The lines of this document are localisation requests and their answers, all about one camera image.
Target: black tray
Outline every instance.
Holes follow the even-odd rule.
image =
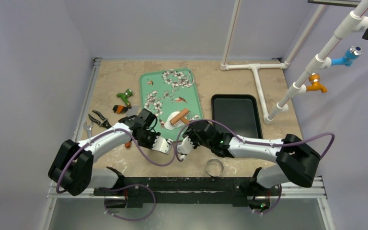
[[[212,119],[223,123],[236,134],[247,138],[263,138],[256,98],[248,94],[215,94],[211,98]],[[220,125],[219,132],[228,133]]]

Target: green toy drill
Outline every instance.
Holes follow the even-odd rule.
[[[118,93],[116,96],[119,97],[120,99],[122,99],[122,101],[125,103],[127,108],[132,108],[132,105],[130,104],[130,102],[127,100],[129,97],[131,97],[133,95],[133,92],[131,89],[127,89],[125,92],[123,93]]]

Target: blue faucet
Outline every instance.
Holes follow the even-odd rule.
[[[353,60],[358,58],[360,55],[362,55],[363,51],[362,48],[359,46],[351,46],[345,53],[345,56],[339,59],[331,59],[332,63],[331,66],[336,65],[345,65],[345,66],[351,66],[353,63]]]

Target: metal ring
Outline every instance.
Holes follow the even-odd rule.
[[[208,172],[208,166],[209,166],[209,164],[211,163],[211,162],[218,162],[218,164],[220,165],[220,172],[219,172],[219,175],[212,175],[210,172]],[[223,169],[224,169],[224,167],[223,167],[223,163],[222,163],[222,161],[220,161],[220,160],[218,160],[218,159],[216,159],[216,158],[213,158],[213,159],[210,159],[209,161],[207,161],[207,163],[205,164],[205,171],[207,172],[207,174],[210,176],[210,177],[219,177],[219,176],[221,176],[222,175],[222,173],[223,173]]]

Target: wrench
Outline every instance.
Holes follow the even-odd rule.
[[[91,121],[91,124],[90,125],[87,125],[87,122],[84,123],[84,129],[85,129],[85,131],[87,131],[88,138],[92,138],[92,132],[91,132],[91,130],[92,130],[92,126],[93,125],[94,124],[92,123],[92,121]]]

